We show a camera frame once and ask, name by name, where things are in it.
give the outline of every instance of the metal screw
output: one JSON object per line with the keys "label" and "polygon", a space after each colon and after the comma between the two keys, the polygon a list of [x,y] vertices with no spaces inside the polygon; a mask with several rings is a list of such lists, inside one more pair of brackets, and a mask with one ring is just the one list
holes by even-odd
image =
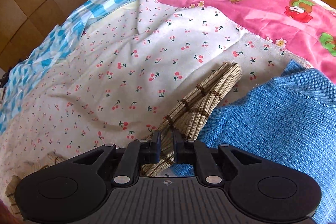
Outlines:
{"label": "metal screw", "polygon": [[205,180],[211,184],[218,184],[222,182],[222,178],[218,176],[208,176]]}
{"label": "metal screw", "polygon": [[130,181],[128,176],[117,176],[114,178],[114,182],[118,184],[125,184]]}

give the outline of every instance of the round pad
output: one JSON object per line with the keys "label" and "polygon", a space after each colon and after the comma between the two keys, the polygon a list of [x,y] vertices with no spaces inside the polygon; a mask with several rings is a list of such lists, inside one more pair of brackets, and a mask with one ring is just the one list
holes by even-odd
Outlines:
{"label": "round pad", "polygon": [[258,183],[261,193],[269,198],[290,198],[296,193],[296,184],[284,177],[268,177]]}
{"label": "round pad", "polygon": [[92,165],[65,162],[25,177],[15,200],[31,221],[69,223],[88,216],[105,195],[105,182]]}

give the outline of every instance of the pink cartoon print fabric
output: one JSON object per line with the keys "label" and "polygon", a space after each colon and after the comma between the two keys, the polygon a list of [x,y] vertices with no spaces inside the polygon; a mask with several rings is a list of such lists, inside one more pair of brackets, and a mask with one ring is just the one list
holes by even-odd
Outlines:
{"label": "pink cartoon print fabric", "polygon": [[311,66],[212,7],[179,9],[138,0],[85,32],[0,137],[2,190],[25,161],[50,152],[71,158],[105,143],[124,147],[147,136],[223,62],[239,63],[243,77],[219,106],[281,75],[291,59]]}
{"label": "pink cartoon print fabric", "polygon": [[336,10],[320,0],[159,0],[218,8],[229,19],[308,60],[336,83]]}

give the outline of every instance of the flower print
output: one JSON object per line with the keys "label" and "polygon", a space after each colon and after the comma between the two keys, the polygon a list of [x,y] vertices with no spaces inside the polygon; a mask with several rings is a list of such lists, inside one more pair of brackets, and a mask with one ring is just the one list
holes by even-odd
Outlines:
{"label": "flower print", "polygon": [[203,8],[204,7],[204,3],[205,2],[201,0],[200,2],[197,3],[197,7]]}
{"label": "flower print", "polygon": [[166,90],[159,90],[158,93],[160,93],[159,97],[162,98],[165,96]]}
{"label": "flower print", "polygon": [[194,56],[194,59],[198,60],[198,62],[200,62],[200,63],[203,63],[202,58],[203,58],[203,55],[198,55],[198,56],[195,55]]}
{"label": "flower print", "polygon": [[175,76],[173,78],[174,78],[175,81],[177,81],[177,79],[181,80],[183,78],[183,76],[180,75],[180,73],[177,71],[177,72],[175,72]]}
{"label": "flower print", "polygon": [[277,46],[279,46],[279,47],[281,47],[281,48],[285,48],[286,47],[286,43],[287,43],[287,41],[286,40],[284,40],[283,38],[280,38],[280,39],[277,39],[276,40],[276,45]]}
{"label": "flower print", "polygon": [[266,37],[266,40],[267,40],[268,42],[270,42],[270,43],[273,43],[273,40],[270,39],[269,37]]}

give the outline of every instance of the brown fabric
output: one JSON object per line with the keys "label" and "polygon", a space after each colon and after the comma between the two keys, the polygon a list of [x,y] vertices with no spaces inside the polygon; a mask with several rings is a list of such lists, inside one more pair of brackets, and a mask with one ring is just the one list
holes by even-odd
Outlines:
{"label": "brown fabric", "polygon": [[223,63],[217,71],[179,101],[158,128],[162,133],[161,159],[157,165],[143,166],[143,171],[148,176],[155,176],[174,163],[170,127],[178,129],[184,139],[197,139],[212,110],[240,80],[241,75],[238,64]]}

